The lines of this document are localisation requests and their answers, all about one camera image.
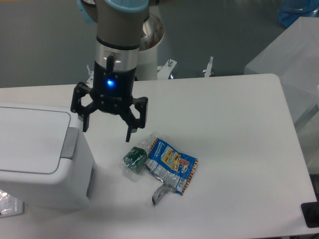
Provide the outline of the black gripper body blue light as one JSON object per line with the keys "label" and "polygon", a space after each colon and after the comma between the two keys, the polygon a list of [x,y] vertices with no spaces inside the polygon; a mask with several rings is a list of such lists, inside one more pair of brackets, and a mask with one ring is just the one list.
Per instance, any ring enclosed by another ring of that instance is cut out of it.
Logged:
{"label": "black gripper body blue light", "polygon": [[114,115],[128,113],[132,104],[132,91],[136,68],[129,71],[109,71],[94,63],[94,80],[90,96],[97,109]]}

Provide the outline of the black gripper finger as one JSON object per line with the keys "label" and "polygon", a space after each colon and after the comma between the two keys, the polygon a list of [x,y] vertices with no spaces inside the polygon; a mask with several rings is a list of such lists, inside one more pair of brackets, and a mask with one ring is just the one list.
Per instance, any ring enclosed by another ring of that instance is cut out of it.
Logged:
{"label": "black gripper finger", "polygon": [[[81,100],[86,95],[90,96],[92,102],[87,106],[83,106]],[[75,86],[70,110],[73,113],[77,113],[79,118],[83,121],[83,132],[86,132],[89,128],[90,114],[98,109],[96,99],[95,91],[84,82],[79,82]]]}
{"label": "black gripper finger", "polygon": [[[128,126],[126,142],[130,141],[131,134],[136,132],[138,128],[145,128],[147,121],[148,101],[149,99],[147,97],[131,97],[128,104],[124,106],[124,109],[121,112],[121,118]],[[132,113],[130,108],[131,105],[134,105],[134,108],[139,112],[140,116],[138,119]]]}

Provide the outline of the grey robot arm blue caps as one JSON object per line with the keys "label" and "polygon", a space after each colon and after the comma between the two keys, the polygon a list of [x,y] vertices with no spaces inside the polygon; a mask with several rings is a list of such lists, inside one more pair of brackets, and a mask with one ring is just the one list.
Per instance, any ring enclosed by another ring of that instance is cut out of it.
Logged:
{"label": "grey robot arm blue caps", "polygon": [[148,98],[134,98],[138,54],[143,24],[149,14],[148,0],[79,0],[83,15],[97,24],[93,86],[78,83],[73,91],[71,111],[89,127],[96,110],[119,115],[131,133],[144,128]]}

